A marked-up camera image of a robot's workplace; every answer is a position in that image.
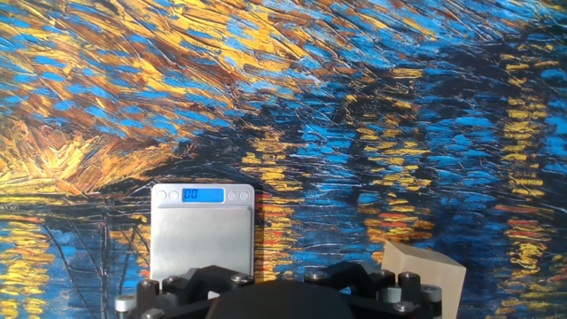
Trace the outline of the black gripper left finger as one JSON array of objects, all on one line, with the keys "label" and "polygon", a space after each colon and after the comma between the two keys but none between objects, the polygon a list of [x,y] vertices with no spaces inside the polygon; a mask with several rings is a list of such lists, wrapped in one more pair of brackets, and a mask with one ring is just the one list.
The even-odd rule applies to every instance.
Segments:
[{"label": "black gripper left finger", "polygon": [[215,299],[254,284],[254,277],[218,266],[191,268],[181,275],[161,281],[145,278],[134,293],[121,294],[114,300],[117,319],[205,318]]}]

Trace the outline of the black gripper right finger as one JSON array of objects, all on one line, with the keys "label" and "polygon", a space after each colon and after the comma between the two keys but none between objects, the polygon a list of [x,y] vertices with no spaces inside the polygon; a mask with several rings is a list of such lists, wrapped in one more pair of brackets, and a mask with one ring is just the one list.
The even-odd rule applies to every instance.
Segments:
[{"label": "black gripper right finger", "polygon": [[423,284],[414,272],[368,272],[361,264],[342,261],[306,271],[303,282],[329,288],[337,301],[331,313],[345,310],[344,318],[441,319],[442,290]]}]

